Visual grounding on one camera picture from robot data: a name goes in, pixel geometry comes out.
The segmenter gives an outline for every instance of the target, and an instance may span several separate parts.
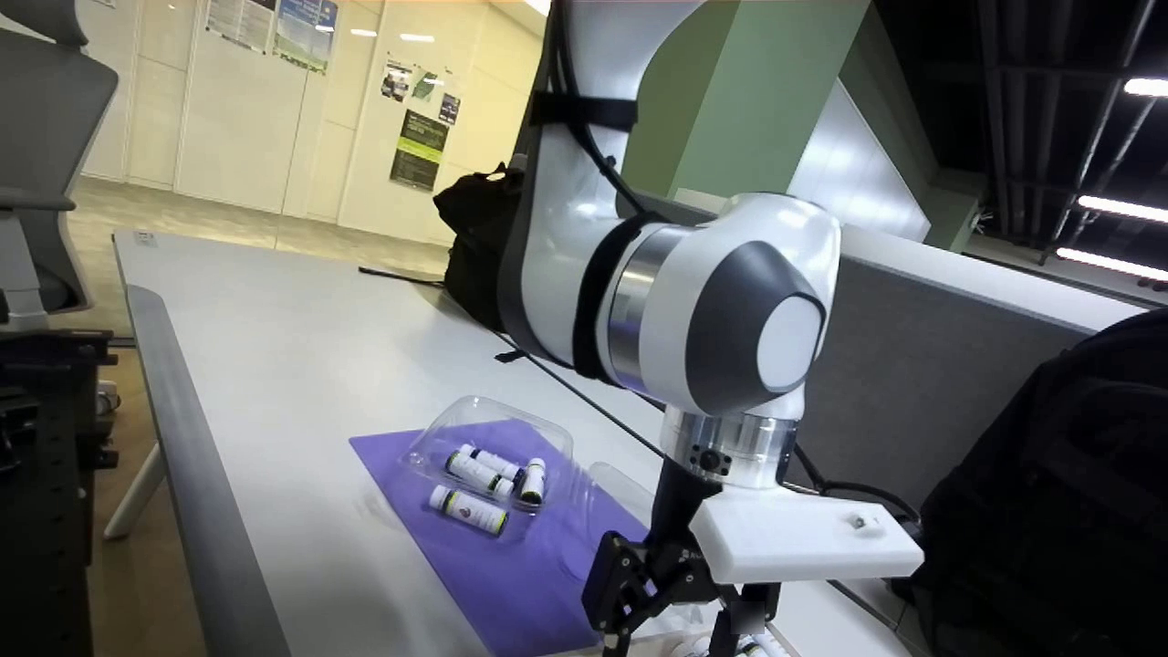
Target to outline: ceiling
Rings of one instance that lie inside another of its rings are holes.
[[[1168,226],[1072,205],[1106,193],[1168,208],[1168,102],[1121,90],[1131,73],[1168,73],[1168,3],[875,0],[875,12],[934,158],[990,177],[990,233],[1140,253],[1168,271]]]

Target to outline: white table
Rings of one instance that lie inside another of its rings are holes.
[[[116,233],[193,595],[215,652],[482,652],[350,451],[482,393],[573,434],[582,466],[655,489],[659,461],[436,287],[212,239]],[[639,434],[658,410],[582,383]],[[788,584],[802,657],[906,652],[844,595]]]

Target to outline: purple mat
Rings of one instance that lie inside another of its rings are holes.
[[[510,463],[546,463],[546,505],[535,516],[510,516],[504,535],[485,535],[426,506],[436,477],[408,466],[421,434],[354,437],[376,489],[389,499],[429,568],[474,623],[489,652],[527,657],[595,646],[582,590],[607,528],[639,540],[645,528],[602,489],[588,485],[555,445],[529,423],[466,423],[429,434],[436,451],[470,441]]]

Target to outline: floor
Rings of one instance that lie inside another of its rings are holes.
[[[438,277],[446,266],[446,253],[286,215],[204,205],[140,187],[79,182],[73,188],[73,201],[75,210],[67,222],[67,239],[90,304],[88,311],[57,312],[53,326],[108,330],[116,343],[125,343],[116,349],[116,366],[102,372],[102,378],[113,378],[122,389],[122,413],[113,423],[122,466],[100,469],[95,494],[95,561],[88,568],[95,652],[202,657],[207,651],[202,639],[167,489],[150,499],[129,540],[106,545],[100,535],[153,445],[153,420],[141,389],[140,353],[131,349],[131,320],[125,311],[108,238],[116,230],[191,233],[207,239],[367,263],[415,277]]]

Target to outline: cable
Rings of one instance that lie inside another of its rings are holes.
[[[644,437],[635,426],[627,426],[622,415],[614,415],[608,410],[602,410],[597,401],[590,401],[582,385],[573,385],[568,378],[562,378],[555,368],[546,368],[540,356],[533,356],[529,349],[523,349],[506,333],[495,333],[504,343],[510,343],[510,353],[500,353],[500,360],[515,360],[515,353],[523,353],[529,366],[535,366],[543,377],[551,377],[557,385],[564,385],[573,396],[582,396],[584,404],[590,404],[597,415],[607,415],[608,423],[617,423],[627,437],[635,437],[644,448],[658,451],[664,461],[664,451]]]
[[[376,266],[356,266],[363,277],[389,277],[389,280],[408,280],[421,287],[440,287],[440,280],[414,277],[414,275],[393,275],[393,271],[376,271]]]
[[[793,456],[799,461],[815,494],[821,494],[821,497],[832,497],[832,494],[875,497],[898,522],[919,522],[919,516],[911,510],[911,505],[906,497],[865,485],[865,483],[832,483],[815,466],[815,461],[802,451],[802,445],[793,445]]]
[[[582,102],[582,84],[578,84],[578,68],[573,68],[573,52],[568,52],[568,0],[557,0],[551,7],[551,90],[564,95],[568,104]],[[588,126],[588,119],[582,115],[582,109],[573,104],[573,114],[564,115],[568,136],[578,138],[578,146],[590,158],[590,165],[602,173],[602,177],[635,208],[635,219],[659,219],[655,208],[645,208],[639,201],[639,193],[622,177],[622,173],[614,168],[608,158],[597,153],[595,136]]]

